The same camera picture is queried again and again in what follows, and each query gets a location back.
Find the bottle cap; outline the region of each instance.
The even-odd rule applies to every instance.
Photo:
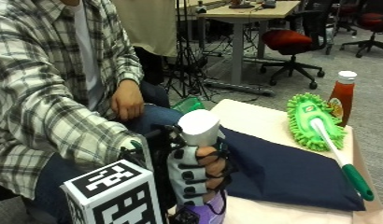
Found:
[[[356,73],[352,71],[340,71],[337,73],[337,82],[341,84],[353,84],[356,78]]]

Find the white box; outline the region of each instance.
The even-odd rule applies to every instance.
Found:
[[[161,224],[153,173],[121,160],[64,182],[74,224]]]

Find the flannel shirt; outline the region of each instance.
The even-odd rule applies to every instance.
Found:
[[[105,87],[86,109],[85,75],[73,13],[60,0],[0,0],[0,185],[33,199],[38,173],[57,152],[100,167],[140,139],[109,121],[118,83],[142,72],[109,0],[84,1]]]

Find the ketchup bottle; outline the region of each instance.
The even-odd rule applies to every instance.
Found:
[[[336,86],[328,100],[328,106],[333,108],[332,115],[341,119],[340,127],[345,126],[350,115],[354,78],[354,72],[340,71],[337,73]]]

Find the jeans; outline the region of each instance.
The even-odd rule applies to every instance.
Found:
[[[165,89],[160,86],[154,86],[146,81],[140,81],[140,91],[142,100],[145,103],[158,105],[161,107],[169,108],[169,98]]]
[[[145,105],[141,117],[126,121],[124,125],[134,133],[145,134],[152,131],[152,124],[176,124],[180,117],[180,112],[174,110],[156,105]],[[82,174],[84,171],[78,170],[70,161],[64,160],[58,154],[54,154],[38,176],[34,200],[30,205],[47,212],[56,218],[58,224],[72,223],[66,199],[60,185],[64,181]]]

